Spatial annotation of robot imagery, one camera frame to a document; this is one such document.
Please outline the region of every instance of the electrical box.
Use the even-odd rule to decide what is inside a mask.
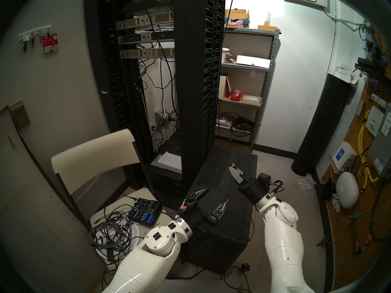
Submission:
[[[20,130],[30,124],[23,101],[16,102],[9,107],[9,111],[16,127]]]
[[[368,150],[368,155],[380,177],[388,179],[391,175],[391,103],[380,123],[379,130]]]
[[[339,171],[345,172],[356,155],[356,152],[349,143],[342,142],[337,152],[333,155],[333,162]]]

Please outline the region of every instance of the red key tag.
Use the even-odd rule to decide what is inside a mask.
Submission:
[[[42,36],[42,45],[44,53],[58,51],[57,33],[54,33],[51,36]]]
[[[367,235],[367,237],[365,239],[365,244],[369,245],[372,242],[372,238],[373,238],[372,234],[368,233],[368,235]]]

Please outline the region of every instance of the yellow cable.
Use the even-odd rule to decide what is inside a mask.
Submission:
[[[368,110],[368,112],[365,114],[365,120],[368,119],[369,117],[369,114],[370,114],[370,110]],[[362,141],[363,141],[363,138],[364,138],[364,130],[365,130],[365,124],[366,122],[362,123],[362,126],[361,126],[361,129],[360,129],[360,132],[359,132],[359,136],[358,136],[358,140],[357,140],[357,144],[359,146],[359,153],[360,155],[363,153],[363,149],[362,149]],[[372,183],[375,183],[377,182],[380,178],[379,176],[376,177],[375,179],[372,177],[372,174],[368,168],[368,164],[366,162],[366,159],[365,159],[365,156],[364,154],[361,155],[361,163],[363,164],[363,166],[365,167],[365,170],[366,170],[366,173],[365,173],[365,182],[364,182],[364,185],[361,189],[361,191],[364,191],[365,188],[366,188],[366,185],[367,185],[367,182],[368,182],[368,177],[369,177],[369,180],[372,182]]]

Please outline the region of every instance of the cardboard box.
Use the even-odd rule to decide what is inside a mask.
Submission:
[[[240,25],[231,25],[231,24],[228,24],[228,27],[244,28],[243,24],[240,24]]]
[[[225,10],[225,15],[228,16],[228,13],[230,12],[229,9],[226,9]],[[246,9],[237,9],[237,8],[234,8],[234,9],[231,9],[231,13],[246,13]]]
[[[228,76],[220,75],[219,99],[229,98],[232,92],[230,79]]]
[[[243,103],[261,106],[262,97],[243,95]]]
[[[276,27],[276,26],[269,26],[269,25],[267,25],[267,26],[266,25],[258,25],[258,29],[259,30],[275,31],[276,29],[278,29],[278,27]]]
[[[249,66],[257,66],[262,68],[270,67],[270,60],[261,59],[260,57],[249,57],[249,56],[238,56],[236,58],[237,64],[249,65]]]

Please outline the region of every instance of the rack server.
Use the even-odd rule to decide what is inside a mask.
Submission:
[[[175,0],[175,68],[183,190],[214,143],[225,0]]]

